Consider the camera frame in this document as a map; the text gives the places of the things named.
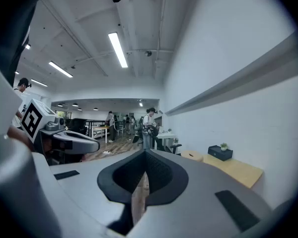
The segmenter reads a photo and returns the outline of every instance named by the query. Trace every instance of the ceiling pipe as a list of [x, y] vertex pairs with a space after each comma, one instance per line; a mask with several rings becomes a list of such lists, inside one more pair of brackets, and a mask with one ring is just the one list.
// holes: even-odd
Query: ceiling pipe
[[[126, 53], [132, 53], [132, 52], [146, 52], [146, 51], [151, 51], [151, 52], [157, 52], [158, 50], [146, 50], [146, 49], [141, 49], [141, 50], [127, 50], [125, 51]], [[173, 53], [173, 50], [159, 50], [159, 52], [162, 52], [162, 53]], [[81, 60], [81, 61], [78, 61], [76, 63], [73, 63], [73, 64], [70, 64], [68, 66], [66, 66], [66, 68], [69, 68], [71, 66], [75, 66], [75, 65], [78, 65], [78, 64], [81, 64], [83, 62], [86, 62], [86, 61], [89, 61], [89, 60], [92, 60], [92, 59], [97, 59], [97, 58], [102, 58], [102, 57], [106, 57], [108, 55], [113, 55], [115, 54], [115, 52], [108, 52], [108, 53], [104, 53], [104, 54], [100, 54], [96, 57], [92, 57], [92, 58], [87, 58], [87, 59], [84, 59], [84, 60]]]
[[157, 67], [158, 67], [158, 56], [159, 56], [159, 51], [160, 51], [160, 34], [162, 31], [162, 23], [163, 23], [163, 17], [164, 17], [164, 8], [165, 8], [165, 0], [162, 0], [162, 7], [161, 7], [161, 18], [160, 18], [160, 28], [159, 28], [159, 35], [158, 35], [158, 46], [157, 46], [157, 53], [155, 56], [155, 69], [153, 71], [153, 78], [155, 79], [155, 74], [157, 72]]

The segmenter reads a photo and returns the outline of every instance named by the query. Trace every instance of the window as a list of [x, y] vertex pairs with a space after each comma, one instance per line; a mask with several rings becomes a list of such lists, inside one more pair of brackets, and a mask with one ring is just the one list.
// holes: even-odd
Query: window
[[52, 111], [54, 113], [56, 113], [56, 115], [58, 117], [63, 117], [63, 118], [66, 118], [66, 119], [71, 119], [72, 118], [72, 113], [71, 112], [66, 112], [66, 111], [60, 111], [60, 110], [53, 110]]
[[56, 111], [56, 114], [58, 115], [58, 117], [63, 117], [63, 118], [65, 118], [66, 117], [66, 112], [64, 112], [64, 111]]

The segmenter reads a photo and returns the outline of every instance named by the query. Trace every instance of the stool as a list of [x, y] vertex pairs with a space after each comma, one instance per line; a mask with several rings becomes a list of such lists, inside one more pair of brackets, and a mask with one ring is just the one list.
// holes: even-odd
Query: stool
[[203, 155], [196, 151], [183, 151], [181, 156], [190, 160], [203, 162]]

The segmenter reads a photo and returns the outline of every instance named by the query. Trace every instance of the potted plant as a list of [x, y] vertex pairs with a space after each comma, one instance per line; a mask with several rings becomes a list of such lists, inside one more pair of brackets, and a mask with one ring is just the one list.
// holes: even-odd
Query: potted plant
[[226, 151], [227, 150], [227, 144], [226, 143], [221, 144], [221, 150], [222, 151]]
[[179, 139], [177, 139], [177, 138], [174, 138], [174, 139], [173, 139], [173, 144], [174, 144], [174, 145], [177, 145], [178, 142], [179, 142]]

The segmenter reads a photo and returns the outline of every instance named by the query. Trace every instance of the black slot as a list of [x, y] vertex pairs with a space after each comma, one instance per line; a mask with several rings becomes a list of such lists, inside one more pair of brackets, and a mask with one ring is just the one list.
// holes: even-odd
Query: black slot
[[241, 232], [255, 226], [260, 221], [260, 219], [229, 190], [217, 192], [215, 196], [224, 206]]
[[79, 172], [77, 172], [76, 170], [72, 170], [64, 173], [55, 174], [54, 177], [56, 180], [61, 180], [76, 175], [79, 175]]

